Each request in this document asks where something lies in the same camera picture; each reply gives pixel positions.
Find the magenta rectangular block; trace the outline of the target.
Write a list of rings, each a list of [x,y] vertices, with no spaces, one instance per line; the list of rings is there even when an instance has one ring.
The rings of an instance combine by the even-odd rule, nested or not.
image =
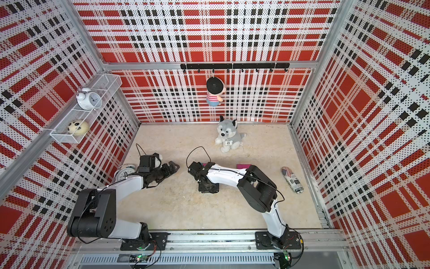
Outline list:
[[[237,164],[237,169],[247,169],[250,167],[250,164]]]

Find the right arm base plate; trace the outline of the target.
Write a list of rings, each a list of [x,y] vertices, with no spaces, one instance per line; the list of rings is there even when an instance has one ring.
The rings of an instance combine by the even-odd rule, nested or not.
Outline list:
[[[299,233],[292,230],[285,230],[284,234],[278,238],[267,231],[255,233],[256,248],[258,250],[267,249],[301,249],[302,243]]]

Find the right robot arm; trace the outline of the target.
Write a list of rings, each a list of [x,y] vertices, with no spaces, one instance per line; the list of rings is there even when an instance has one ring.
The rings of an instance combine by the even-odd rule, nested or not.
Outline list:
[[[233,169],[193,162],[188,173],[198,182],[200,193],[218,193],[221,184],[237,188],[247,203],[262,213],[272,245],[285,247],[289,228],[278,212],[277,186],[258,167]]]

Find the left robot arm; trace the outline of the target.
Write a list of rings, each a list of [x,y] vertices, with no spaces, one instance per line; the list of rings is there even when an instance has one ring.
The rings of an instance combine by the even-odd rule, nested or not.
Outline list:
[[[137,191],[151,188],[153,182],[160,184],[177,173],[179,168],[180,165],[173,161],[163,164],[157,153],[142,155],[136,171],[126,174],[124,179],[102,189],[82,190],[67,225],[67,234],[83,243],[87,243],[84,238],[148,242],[151,236],[147,224],[120,219],[116,213],[118,204]]]

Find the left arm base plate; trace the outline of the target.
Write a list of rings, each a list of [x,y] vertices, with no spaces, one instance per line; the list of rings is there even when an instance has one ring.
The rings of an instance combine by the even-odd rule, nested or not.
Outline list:
[[[155,249],[164,251],[168,241],[169,233],[149,232],[138,239],[123,239],[121,251],[153,251]]]

